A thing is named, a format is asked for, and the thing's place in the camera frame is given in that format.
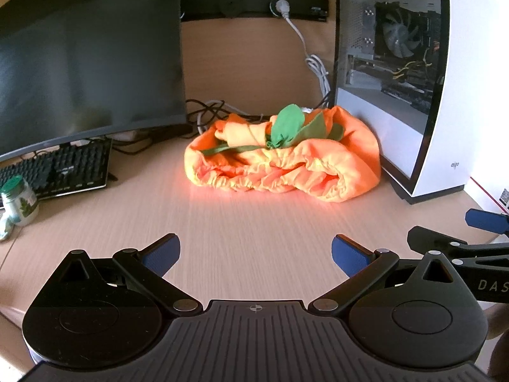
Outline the black wall power strip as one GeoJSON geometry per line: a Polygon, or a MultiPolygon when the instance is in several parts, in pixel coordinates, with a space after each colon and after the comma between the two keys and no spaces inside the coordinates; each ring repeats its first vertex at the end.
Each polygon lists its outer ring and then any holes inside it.
{"type": "MultiPolygon", "coordinates": [[[[248,17],[279,17],[276,3],[280,0],[180,0],[183,22],[248,17]]],[[[329,0],[286,0],[290,17],[325,22],[329,17],[329,0]]]]}

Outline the black curved monitor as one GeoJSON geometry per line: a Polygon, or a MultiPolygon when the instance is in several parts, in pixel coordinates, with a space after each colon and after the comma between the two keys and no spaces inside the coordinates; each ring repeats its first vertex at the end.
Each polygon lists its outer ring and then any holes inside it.
{"type": "Polygon", "coordinates": [[[10,0],[1,157],[185,121],[179,0],[10,0]]]}

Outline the white computer tower case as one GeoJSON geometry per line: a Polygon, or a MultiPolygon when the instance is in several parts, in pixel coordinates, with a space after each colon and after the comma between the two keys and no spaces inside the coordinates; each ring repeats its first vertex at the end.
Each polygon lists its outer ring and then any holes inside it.
{"type": "Polygon", "coordinates": [[[336,0],[334,95],[409,203],[482,191],[506,145],[508,0],[336,0]]]}

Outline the black mechanical keyboard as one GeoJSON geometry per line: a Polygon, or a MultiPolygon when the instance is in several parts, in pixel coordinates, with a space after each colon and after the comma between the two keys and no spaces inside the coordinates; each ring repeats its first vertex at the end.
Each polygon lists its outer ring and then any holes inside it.
{"type": "Polygon", "coordinates": [[[104,188],[109,175],[110,139],[67,144],[1,169],[1,183],[22,176],[39,199],[104,188]]]}

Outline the orange pumpkin costume garment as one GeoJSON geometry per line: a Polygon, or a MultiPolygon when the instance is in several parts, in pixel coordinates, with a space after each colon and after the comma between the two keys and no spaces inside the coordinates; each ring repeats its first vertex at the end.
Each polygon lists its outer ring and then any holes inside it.
{"type": "Polygon", "coordinates": [[[340,106],[309,113],[292,103],[263,123],[230,114],[185,150],[194,185],[228,191],[300,190],[341,203],[375,188],[380,149],[373,132],[340,106]]]}

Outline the green lid glass jar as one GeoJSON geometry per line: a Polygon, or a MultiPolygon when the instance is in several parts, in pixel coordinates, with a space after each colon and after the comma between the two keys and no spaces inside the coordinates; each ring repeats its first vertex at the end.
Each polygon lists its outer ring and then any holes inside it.
{"type": "Polygon", "coordinates": [[[39,201],[28,182],[21,175],[10,178],[1,188],[3,207],[13,224],[24,227],[39,213],[39,201]]]}

